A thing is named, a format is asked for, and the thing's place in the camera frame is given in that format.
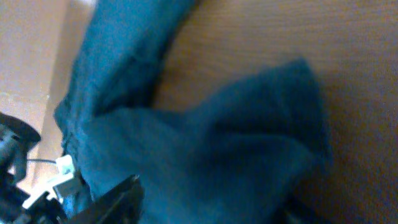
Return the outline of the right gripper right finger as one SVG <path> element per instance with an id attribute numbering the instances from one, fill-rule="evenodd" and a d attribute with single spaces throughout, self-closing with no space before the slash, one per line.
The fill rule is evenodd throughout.
<path id="1" fill-rule="evenodd" d="M 296 198 L 290 198 L 282 207 L 284 222 L 290 224 L 331 224 Z"/>

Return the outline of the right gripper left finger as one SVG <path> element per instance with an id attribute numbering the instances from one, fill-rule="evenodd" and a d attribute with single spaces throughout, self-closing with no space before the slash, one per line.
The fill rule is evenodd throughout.
<path id="1" fill-rule="evenodd" d="M 144 188 L 132 175 L 66 224 L 138 224 L 142 215 Z"/>

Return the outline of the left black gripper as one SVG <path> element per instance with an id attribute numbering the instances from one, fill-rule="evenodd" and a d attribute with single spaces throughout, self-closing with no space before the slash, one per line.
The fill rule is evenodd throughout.
<path id="1" fill-rule="evenodd" d="M 27 155 L 41 140 L 40 134 L 26 122 L 1 114 L 1 223 L 65 223 L 67 217 L 55 199 L 44 191 L 24 208 L 30 197 L 17 186 L 27 175 Z"/>

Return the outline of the navy blue shorts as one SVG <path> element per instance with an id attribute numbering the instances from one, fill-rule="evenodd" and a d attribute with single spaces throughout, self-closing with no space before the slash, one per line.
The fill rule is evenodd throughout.
<path id="1" fill-rule="evenodd" d="M 109 1 L 95 13 L 55 110 L 85 186 L 68 216 L 136 174 L 141 223 L 285 223 L 284 203 L 330 158 L 304 60 L 237 81 L 201 105 L 151 108 L 164 53 L 193 1 Z"/>

